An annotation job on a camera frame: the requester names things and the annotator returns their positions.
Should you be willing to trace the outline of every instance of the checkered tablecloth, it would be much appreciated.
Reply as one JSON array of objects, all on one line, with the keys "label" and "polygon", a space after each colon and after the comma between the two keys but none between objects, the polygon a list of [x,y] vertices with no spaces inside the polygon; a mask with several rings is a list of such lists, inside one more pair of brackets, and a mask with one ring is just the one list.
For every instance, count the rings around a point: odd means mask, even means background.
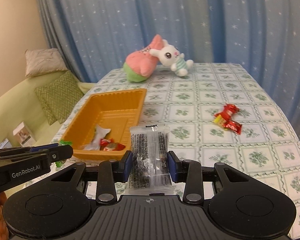
[{"label": "checkered tablecloth", "polygon": [[[141,83],[129,83],[122,69],[114,69],[78,102],[52,143],[60,140],[91,94],[136,88],[147,89],[141,125],[168,124],[169,150],[180,159],[197,160],[203,166],[224,162],[288,195],[297,207],[290,233],[300,237],[300,141],[281,109],[240,65],[196,63],[183,78],[158,66]],[[234,120],[242,124],[241,135],[212,123],[213,114],[225,103],[240,108]],[[63,167],[75,161],[70,159]],[[53,166],[51,173],[58,170]],[[182,196],[184,184],[173,186]],[[122,194],[125,187],[117,183],[117,193]],[[88,197],[95,196],[95,188],[90,183]],[[204,183],[204,189],[205,198],[213,196],[211,183]]]}]

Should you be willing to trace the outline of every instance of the ridged black surface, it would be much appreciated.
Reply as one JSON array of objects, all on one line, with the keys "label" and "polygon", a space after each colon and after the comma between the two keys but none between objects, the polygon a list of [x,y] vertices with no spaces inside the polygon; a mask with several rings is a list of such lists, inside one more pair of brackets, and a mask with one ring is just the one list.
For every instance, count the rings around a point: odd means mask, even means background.
[{"label": "ridged black surface", "polygon": [[62,240],[235,240],[216,228],[203,209],[183,204],[178,196],[127,196],[97,208],[80,229]]}]

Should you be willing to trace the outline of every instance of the bunny ear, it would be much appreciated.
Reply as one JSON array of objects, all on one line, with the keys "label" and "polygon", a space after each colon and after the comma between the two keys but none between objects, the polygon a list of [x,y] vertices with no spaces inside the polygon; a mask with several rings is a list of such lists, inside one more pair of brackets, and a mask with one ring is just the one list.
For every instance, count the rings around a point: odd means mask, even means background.
[{"label": "bunny ear", "polygon": [[159,51],[160,50],[158,50],[158,49],[151,49],[151,50],[149,50],[149,53],[150,53],[151,56],[158,57]]},{"label": "bunny ear", "polygon": [[169,43],[168,43],[167,40],[162,40],[162,41],[163,41],[163,46],[164,46],[164,47],[169,45]]}]

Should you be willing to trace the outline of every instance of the orange tray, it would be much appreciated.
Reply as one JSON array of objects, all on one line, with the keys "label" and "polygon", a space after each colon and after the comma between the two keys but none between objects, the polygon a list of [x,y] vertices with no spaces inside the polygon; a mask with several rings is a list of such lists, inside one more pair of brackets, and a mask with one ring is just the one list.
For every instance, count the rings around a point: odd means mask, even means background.
[{"label": "orange tray", "polygon": [[[91,95],[68,126],[62,139],[72,142],[74,156],[84,160],[120,160],[131,148],[130,127],[136,126],[146,89],[133,89]],[[95,127],[110,128],[106,138],[125,145],[122,151],[82,150],[95,136]]]}]

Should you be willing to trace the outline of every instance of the zigzag patterned cushion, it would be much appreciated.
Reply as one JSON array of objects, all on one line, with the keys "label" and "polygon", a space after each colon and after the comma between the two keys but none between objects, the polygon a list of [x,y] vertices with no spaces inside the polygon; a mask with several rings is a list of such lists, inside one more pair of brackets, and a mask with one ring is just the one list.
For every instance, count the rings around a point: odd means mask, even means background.
[{"label": "zigzag patterned cushion", "polygon": [[35,93],[46,113],[49,124],[53,120],[63,123],[71,114],[76,103],[83,97],[83,93],[77,86],[77,80],[70,71],[52,83],[36,88]]}]

